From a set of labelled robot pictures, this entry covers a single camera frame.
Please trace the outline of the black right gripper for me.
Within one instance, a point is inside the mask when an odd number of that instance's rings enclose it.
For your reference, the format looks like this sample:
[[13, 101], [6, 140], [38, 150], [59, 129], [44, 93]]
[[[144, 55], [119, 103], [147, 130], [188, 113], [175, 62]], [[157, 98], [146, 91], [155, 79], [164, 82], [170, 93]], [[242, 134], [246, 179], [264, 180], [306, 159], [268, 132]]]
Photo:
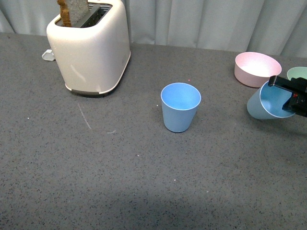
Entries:
[[268, 86], [275, 86], [291, 92], [291, 97], [283, 104], [282, 109], [300, 116], [307, 116], [307, 80], [291, 78], [287, 80], [279, 76], [271, 76]]

